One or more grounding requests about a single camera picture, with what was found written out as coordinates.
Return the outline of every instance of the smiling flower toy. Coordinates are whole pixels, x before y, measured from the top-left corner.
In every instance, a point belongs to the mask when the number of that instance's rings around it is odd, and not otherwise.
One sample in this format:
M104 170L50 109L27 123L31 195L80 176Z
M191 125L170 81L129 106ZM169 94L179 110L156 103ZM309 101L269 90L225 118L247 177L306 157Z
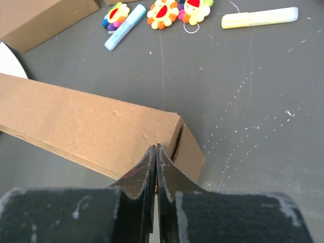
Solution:
M186 0L184 4L179 5L178 18L184 23L196 25L209 15L212 5L213 0Z
M127 5L119 2L108 11L108 14L105 16L102 25L105 29L114 31L122 23L124 23L129 12L130 9L127 7Z
M147 13L147 23L153 29L164 29L176 21L179 14L178 3L174 0L157 0Z

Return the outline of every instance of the blue marker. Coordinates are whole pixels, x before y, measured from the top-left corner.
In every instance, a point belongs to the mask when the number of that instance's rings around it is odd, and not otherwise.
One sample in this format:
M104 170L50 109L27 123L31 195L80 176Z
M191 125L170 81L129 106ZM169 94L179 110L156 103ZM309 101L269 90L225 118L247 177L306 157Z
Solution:
M114 34L106 41L105 47L112 51L125 35L143 18L146 9L143 5L137 5L126 18L125 22L116 30Z

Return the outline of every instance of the gray table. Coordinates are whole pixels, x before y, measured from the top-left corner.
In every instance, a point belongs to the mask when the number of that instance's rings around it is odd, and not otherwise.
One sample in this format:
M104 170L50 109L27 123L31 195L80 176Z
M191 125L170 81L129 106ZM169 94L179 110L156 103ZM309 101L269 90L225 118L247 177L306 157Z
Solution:
M222 16L237 12L233 4L241 12L295 6L300 16L289 24L223 30ZM113 52L103 46L104 6L19 58L33 79L179 113L207 156L203 188L282 191L323 242L324 3L233 4L216 1L196 34L180 21L155 31L143 19ZM112 182L5 134L0 161L0 194L13 186Z

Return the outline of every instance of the highlighter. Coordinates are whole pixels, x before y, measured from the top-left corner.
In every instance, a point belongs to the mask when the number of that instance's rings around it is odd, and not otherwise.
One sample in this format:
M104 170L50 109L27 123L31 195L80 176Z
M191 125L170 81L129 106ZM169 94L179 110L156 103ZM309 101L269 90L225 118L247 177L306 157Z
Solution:
M298 19L298 8L274 9L253 13L226 14L222 18L222 28L242 28L257 25L294 22Z
M105 47L112 51L125 35L140 21L146 13L143 5L137 5L126 18L125 22L115 31L114 34L106 41Z

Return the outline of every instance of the white plate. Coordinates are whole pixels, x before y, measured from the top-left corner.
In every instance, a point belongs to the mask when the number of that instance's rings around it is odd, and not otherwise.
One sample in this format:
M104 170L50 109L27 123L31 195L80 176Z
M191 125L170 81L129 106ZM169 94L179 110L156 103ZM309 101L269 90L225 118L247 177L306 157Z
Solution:
M12 76L27 78L25 70L5 43L0 42L0 72Z

